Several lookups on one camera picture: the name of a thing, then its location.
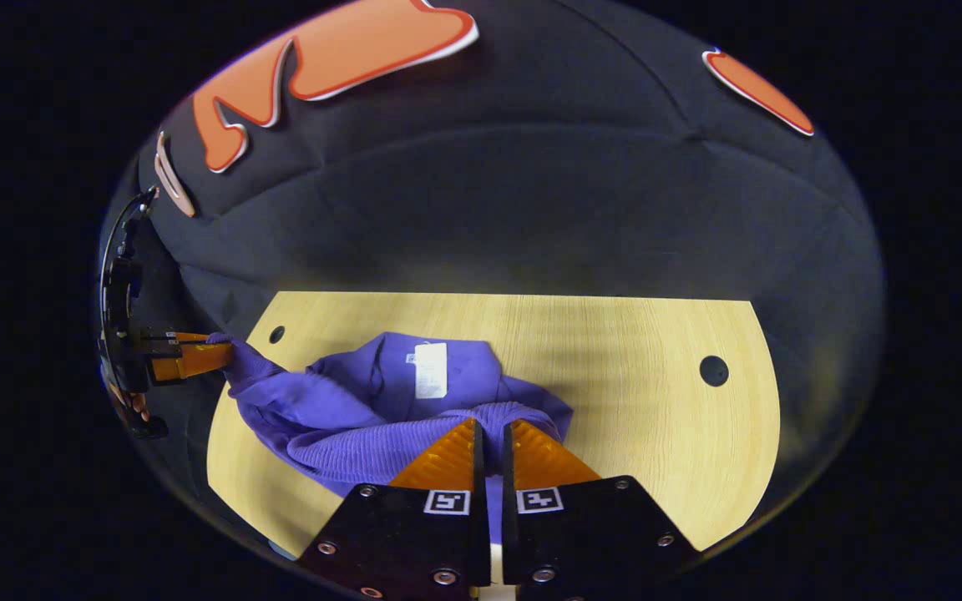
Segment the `black backdrop cloth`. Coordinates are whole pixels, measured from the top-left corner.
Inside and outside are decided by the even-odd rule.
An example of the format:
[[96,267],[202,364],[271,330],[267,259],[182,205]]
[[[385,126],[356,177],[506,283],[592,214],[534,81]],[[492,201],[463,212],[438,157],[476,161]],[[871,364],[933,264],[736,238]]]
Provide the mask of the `black backdrop cloth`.
[[435,0],[467,46],[316,98],[296,26],[165,118],[138,239],[146,325],[244,334],[275,290],[748,301],[780,438],[752,522],[812,486],[877,381],[884,270],[821,133],[748,98],[711,46],[614,0]]

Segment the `purple shirt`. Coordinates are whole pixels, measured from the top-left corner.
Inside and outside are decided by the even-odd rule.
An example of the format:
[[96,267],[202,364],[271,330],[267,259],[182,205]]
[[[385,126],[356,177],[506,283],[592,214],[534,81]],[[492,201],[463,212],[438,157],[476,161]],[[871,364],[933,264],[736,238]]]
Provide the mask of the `purple shirt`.
[[244,340],[224,368],[230,398],[257,440],[284,463],[339,496],[360,483],[392,482],[421,452],[465,420],[484,430],[489,536],[503,534],[505,427],[524,420],[563,442],[573,411],[554,393],[504,374],[484,340],[383,332],[354,351],[302,371],[265,358]]

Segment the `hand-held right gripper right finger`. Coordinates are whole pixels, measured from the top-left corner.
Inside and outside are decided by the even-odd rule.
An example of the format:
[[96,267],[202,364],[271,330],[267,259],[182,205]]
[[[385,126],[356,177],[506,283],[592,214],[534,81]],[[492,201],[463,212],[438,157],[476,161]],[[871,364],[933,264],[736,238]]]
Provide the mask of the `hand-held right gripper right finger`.
[[527,422],[504,431],[503,578],[516,601],[658,601],[700,551],[634,477]]

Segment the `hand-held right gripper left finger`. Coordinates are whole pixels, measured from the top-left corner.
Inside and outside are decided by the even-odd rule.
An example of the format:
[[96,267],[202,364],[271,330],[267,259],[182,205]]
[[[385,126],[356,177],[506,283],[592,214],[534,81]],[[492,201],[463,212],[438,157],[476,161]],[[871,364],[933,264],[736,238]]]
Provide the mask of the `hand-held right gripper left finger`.
[[298,560],[370,601],[478,601],[491,582],[484,430],[469,418],[346,495]]

